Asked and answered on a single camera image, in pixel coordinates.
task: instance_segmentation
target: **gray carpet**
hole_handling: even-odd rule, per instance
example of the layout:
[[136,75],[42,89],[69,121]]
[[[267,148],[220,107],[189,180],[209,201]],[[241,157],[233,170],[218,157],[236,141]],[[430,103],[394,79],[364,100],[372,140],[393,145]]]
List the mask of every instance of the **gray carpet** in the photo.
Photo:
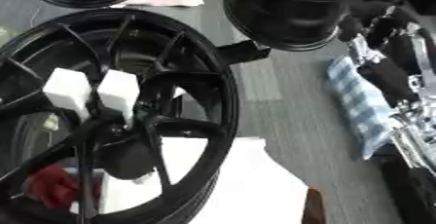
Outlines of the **gray carpet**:
[[[149,10],[189,23],[216,45],[243,39],[224,17],[222,0],[204,1],[192,9]],[[0,0],[0,42],[68,12],[39,0]],[[274,51],[270,59],[235,66],[239,135],[264,137],[275,160],[318,188],[328,223],[398,224],[378,168],[356,160],[358,147],[326,83],[326,65],[343,54],[345,46],[333,42],[308,53]]]

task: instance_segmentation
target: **wheel spoke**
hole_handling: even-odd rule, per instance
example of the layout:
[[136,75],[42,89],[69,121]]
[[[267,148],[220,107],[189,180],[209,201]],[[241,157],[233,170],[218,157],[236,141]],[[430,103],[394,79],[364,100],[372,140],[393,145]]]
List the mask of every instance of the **wheel spoke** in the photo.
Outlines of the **wheel spoke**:
[[160,114],[167,116],[169,112],[171,111],[171,105],[172,100],[174,98],[175,94],[175,86],[174,85],[168,85],[165,87],[158,99],[158,109],[160,109]]
[[162,153],[161,137],[157,134],[155,128],[152,126],[145,127],[141,125],[140,134],[141,139],[144,141],[150,140],[150,143],[145,143],[145,145],[150,146],[150,152],[161,180],[162,192],[167,192],[171,187],[171,181],[169,179],[168,170],[166,169],[166,164]]
[[[220,99],[221,95],[219,89],[211,88],[202,82],[183,85],[183,90],[188,93],[203,109],[210,109],[222,101]],[[212,117],[208,115],[208,111],[205,111],[205,114],[207,117]]]
[[163,49],[158,57],[158,66],[162,66],[161,68],[166,66],[166,63],[171,57],[171,54],[173,54],[173,52],[177,50],[177,48],[181,47],[184,38],[185,32],[182,31],[177,33],[177,35],[171,39],[171,41],[166,45],[166,47]]
[[222,128],[216,123],[193,119],[162,117],[159,118],[156,126],[162,135],[176,132],[180,136],[212,138],[221,137],[224,134]]
[[171,108],[166,116],[180,118],[183,112],[183,97],[177,96],[171,101]]
[[28,176],[42,168],[56,163],[59,160],[71,157],[74,154],[73,152],[74,150],[71,144],[64,140],[55,144],[38,156],[26,161],[20,167],[10,171],[0,178],[1,193],[6,194],[6,196],[3,197],[8,197],[10,191],[19,189]]
[[84,38],[82,38],[77,32],[75,32],[73,29],[71,29],[69,26],[65,24],[59,25],[63,30],[65,30],[67,33],[73,37],[73,39],[79,43],[82,47],[84,47],[91,55],[90,61],[95,66],[95,70],[99,76],[102,76],[102,70],[103,67],[101,65],[100,56],[96,49],[94,49],[90,43],[88,43]]
[[93,147],[94,143],[90,138],[76,147],[77,171],[80,186],[78,224],[88,224],[91,222],[91,219],[98,214],[92,190]]
[[115,69],[120,69],[120,56],[116,54],[116,47],[120,44],[120,40],[126,33],[127,27],[134,21],[135,16],[126,17],[121,24],[117,34],[106,44],[106,51],[111,57],[111,65]]
[[36,112],[49,111],[51,103],[41,90],[0,105],[0,119],[14,118]]
[[85,122],[59,143],[1,177],[0,190],[2,193],[8,194],[13,187],[20,187],[28,176],[38,170],[54,164],[61,159],[74,156],[73,146],[87,140],[88,136],[103,124],[105,124],[105,121],[101,120],[89,120]]
[[34,81],[36,81],[40,86],[44,85],[44,80],[38,74],[36,74],[35,71],[30,69],[26,65],[12,59],[12,58],[6,58],[6,62],[11,64],[12,66],[18,68],[20,71],[24,72],[26,75],[28,75]]
[[162,72],[146,79],[141,84],[140,98],[142,96],[155,97],[162,91],[162,88],[167,88],[168,85],[184,88],[198,82],[206,83],[209,87],[217,87],[221,82],[221,75],[207,72]]

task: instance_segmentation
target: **blue checkered fabric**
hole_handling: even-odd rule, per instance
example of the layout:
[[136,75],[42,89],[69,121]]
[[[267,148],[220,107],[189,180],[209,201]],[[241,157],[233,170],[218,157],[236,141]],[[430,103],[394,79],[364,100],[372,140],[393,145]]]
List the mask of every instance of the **blue checkered fabric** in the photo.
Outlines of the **blue checkered fabric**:
[[370,159],[389,142],[388,118],[395,113],[382,92],[362,78],[350,57],[339,57],[328,67],[328,77],[338,95],[350,127],[362,145],[362,157]]

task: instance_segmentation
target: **red cloth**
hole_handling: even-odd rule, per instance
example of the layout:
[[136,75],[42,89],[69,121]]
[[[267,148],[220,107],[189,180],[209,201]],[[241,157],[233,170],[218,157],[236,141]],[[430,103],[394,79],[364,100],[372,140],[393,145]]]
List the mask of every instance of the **red cloth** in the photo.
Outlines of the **red cloth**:
[[50,208],[71,207],[79,189],[74,178],[60,166],[43,168],[28,182],[28,193]]

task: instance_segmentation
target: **white paper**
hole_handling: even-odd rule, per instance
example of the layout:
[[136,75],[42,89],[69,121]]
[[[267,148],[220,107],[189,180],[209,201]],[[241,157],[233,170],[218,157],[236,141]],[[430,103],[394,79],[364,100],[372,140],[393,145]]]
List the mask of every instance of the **white paper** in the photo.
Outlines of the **white paper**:
[[[205,143],[196,138],[163,140],[163,157],[172,182],[192,167]],[[236,139],[210,199],[191,224],[302,222],[308,186],[277,164],[265,146],[266,141],[260,138]],[[140,185],[106,176],[100,212],[146,203],[161,193],[160,186],[156,174]]]

